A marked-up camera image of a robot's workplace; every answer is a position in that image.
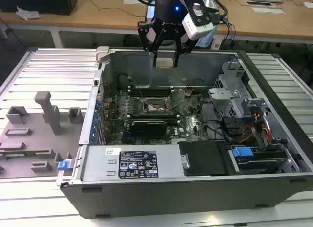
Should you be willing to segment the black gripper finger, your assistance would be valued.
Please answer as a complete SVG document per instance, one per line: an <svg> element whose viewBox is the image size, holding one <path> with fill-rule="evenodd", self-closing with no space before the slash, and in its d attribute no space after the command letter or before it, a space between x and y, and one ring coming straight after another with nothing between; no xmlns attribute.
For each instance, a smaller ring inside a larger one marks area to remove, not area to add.
<svg viewBox="0 0 313 227"><path fill-rule="evenodd" d="M155 37L151 43L147 38L150 31L155 32ZM142 47L145 51L153 53L153 66L157 65L157 52L164 41L164 28L161 28L160 22L138 22L137 30L141 39Z"/></svg>
<svg viewBox="0 0 313 227"><path fill-rule="evenodd" d="M185 53L190 53L192 49L195 47L196 43L197 40L187 39L185 43L182 43L181 39L175 40L176 49L173 58L173 67L177 67L179 56Z"/></svg>

